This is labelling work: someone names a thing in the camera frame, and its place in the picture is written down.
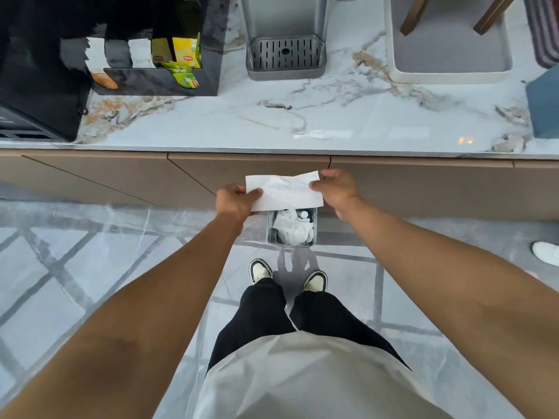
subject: wooden stick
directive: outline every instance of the wooden stick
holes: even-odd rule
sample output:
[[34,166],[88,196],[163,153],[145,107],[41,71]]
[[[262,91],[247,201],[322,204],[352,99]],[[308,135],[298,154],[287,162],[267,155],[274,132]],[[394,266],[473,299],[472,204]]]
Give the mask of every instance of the wooden stick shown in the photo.
[[425,11],[425,7],[427,7],[427,3],[429,0],[414,0],[414,4],[412,4],[404,23],[402,23],[402,27],[400,28],[400,32],[404,35],[409,35],[418,25],[419,20],[423,12]]
[[476,23],[473,30],[479,35],[485,34],[493,26],[501,14],[507,10],[514,0],[495,0],[483,17]]

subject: gray t-shirt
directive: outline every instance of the gray t-shirt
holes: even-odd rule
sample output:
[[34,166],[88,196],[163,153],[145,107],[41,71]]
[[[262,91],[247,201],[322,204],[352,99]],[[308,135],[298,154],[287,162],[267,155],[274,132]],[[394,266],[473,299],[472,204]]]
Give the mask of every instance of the gray t-shirt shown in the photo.
[[195,419],[449,419],[384,350],[298,331],[262,337],[207,374]]

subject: crumpled tissue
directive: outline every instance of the crumpled tissue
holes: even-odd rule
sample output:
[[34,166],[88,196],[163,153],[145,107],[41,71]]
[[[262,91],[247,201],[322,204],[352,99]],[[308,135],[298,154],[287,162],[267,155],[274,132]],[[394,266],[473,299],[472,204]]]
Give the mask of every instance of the crumpled tissue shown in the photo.
[[304,245],[312,241],[314,229],[311,219],[301,219],[294,209],[278,211],[272,228],[278,231],[278,238],[287,245]]
[[297,176],[248,175],[247,193],[262,188],[264,193],[251,211],[309,209],[322,207],[322,194],[309,188],[312,181],[320,180],[318,170]]

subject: person's left arm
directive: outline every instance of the person's left arm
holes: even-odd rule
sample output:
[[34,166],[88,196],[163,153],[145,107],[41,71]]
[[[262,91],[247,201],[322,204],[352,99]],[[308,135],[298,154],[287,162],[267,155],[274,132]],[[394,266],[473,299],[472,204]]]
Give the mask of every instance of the person's left arm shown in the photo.
[[1,419],[151,418],[262,190],[218,191],[217,217],[95,311]]

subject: sneaker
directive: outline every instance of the sneaker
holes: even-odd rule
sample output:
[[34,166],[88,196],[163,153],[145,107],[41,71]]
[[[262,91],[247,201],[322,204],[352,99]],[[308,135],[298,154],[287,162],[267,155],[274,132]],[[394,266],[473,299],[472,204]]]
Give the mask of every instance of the sneaker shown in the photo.
[[321,270],[315,270],[309,275],[305,284],[303,285],[303,291],[313,291],[315,293],[326,291],[328,286],[328,277]]
[[250,280],[254,283],[260,281],[262,278],[272,277],[272,269],[262,259],[255,259],[251,261],[248,266],[248,273],[250,274]]
[[559,246],[549,242],[537,241],[532,244],[532,253],[541,261],[559,266]]

